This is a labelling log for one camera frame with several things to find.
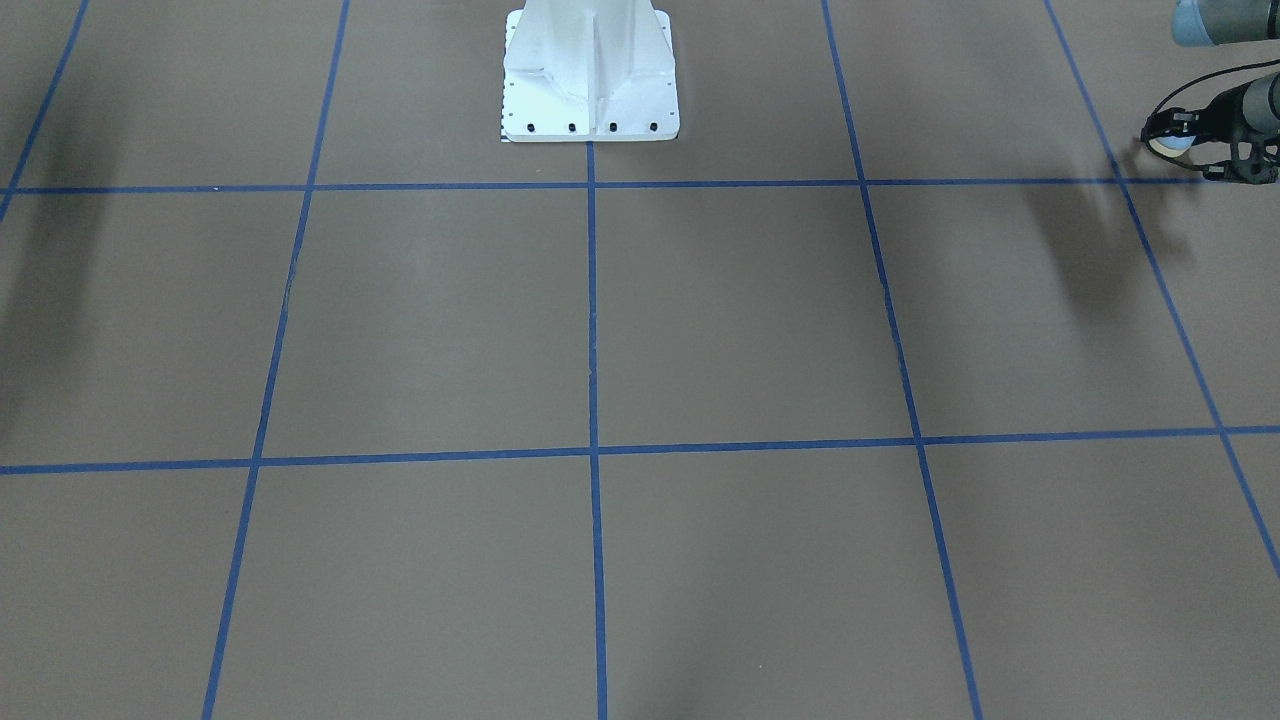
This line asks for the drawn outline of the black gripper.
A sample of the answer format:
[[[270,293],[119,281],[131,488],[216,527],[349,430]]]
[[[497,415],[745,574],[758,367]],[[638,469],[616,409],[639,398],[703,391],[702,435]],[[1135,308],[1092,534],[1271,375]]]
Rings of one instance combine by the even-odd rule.
[[[1207,181],[1275,184],[1277,85],[1279,76],[1270,74],[1220,94],[1201,111],[1153,111],[1140,131],[1140,141],[1193,143],[1193,172]]]

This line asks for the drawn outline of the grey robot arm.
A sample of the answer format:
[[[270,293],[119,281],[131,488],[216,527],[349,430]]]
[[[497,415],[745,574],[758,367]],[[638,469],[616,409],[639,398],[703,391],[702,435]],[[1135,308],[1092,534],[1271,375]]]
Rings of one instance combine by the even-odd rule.
[[[1276,41],[1277,3],[1179,1],[1171,32],[1183,47]],[[1179,94],[1207,79],[1276,65],[1274,60],[1217,70],[1175,88],[1148,115],[1139,141],[1162,161],[1196,172],[1206,181],[1276,184],[1276,72],[1219,94],[1206,108],[1169,106]]]

